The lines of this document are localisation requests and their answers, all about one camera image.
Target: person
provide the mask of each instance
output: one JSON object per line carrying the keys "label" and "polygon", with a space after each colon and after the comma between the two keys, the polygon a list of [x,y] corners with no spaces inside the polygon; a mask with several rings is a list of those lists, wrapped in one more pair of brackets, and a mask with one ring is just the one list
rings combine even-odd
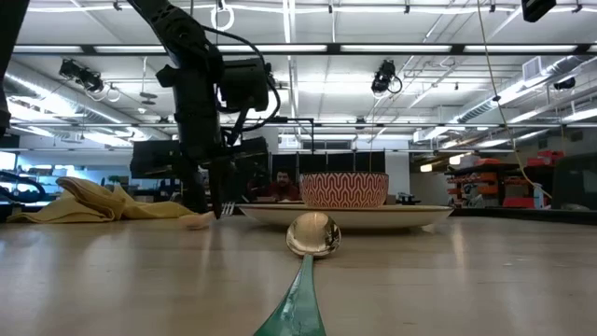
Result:
{"label": "person", "polygon": [[276,180],[271,182],[268,194],[276,201],[300,201],[299,189],[292,184],[288,170],[279,169]]}

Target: plate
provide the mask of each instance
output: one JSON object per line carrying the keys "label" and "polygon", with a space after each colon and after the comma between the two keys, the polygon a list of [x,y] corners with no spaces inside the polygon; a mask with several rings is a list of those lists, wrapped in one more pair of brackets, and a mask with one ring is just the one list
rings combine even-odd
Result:
{"label": "plate", "polygon": [[434,205],[383,205],[365,209],[330,209],[305,204],[238,204],[248,217],[262,223],[289,226],[295,218],[320,211],[332,217],[341,229],[397,229],[433,224],[450,215],[452,208]]}

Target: spoon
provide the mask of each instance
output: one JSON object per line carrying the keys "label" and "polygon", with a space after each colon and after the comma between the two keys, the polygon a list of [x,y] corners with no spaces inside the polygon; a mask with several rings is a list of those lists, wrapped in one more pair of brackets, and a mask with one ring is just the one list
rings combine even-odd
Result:
{"label": "spoon", "polygon": [[326,335],[315,298],[313,257],[336,251],[340,239],[340,228],[324,213],[306,213],[290,224],[286,244],[303,256],[302,264],[282,301],[254,336]]}

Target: red patterned bowl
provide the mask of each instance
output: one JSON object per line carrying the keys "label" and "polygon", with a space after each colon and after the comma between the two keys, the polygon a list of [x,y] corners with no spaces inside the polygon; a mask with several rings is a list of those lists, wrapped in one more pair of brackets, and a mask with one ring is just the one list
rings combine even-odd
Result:
{"label": "red patterned bowl", "polygon": [[371,208],[383,205],[388,183],[384,173],[307,173],[300,176],[300,194],[314,207]]}

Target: wooden table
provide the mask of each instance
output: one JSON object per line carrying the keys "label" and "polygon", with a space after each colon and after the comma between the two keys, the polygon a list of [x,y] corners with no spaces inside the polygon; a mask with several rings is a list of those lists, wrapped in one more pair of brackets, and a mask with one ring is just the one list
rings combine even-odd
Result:
{"label": "wooden table", "polygon": [[[300,259],[245,217],[0,225],[0,334],[251,335]],[[597,228],[451,217],[315,263],[328,335],[592,335]]]}

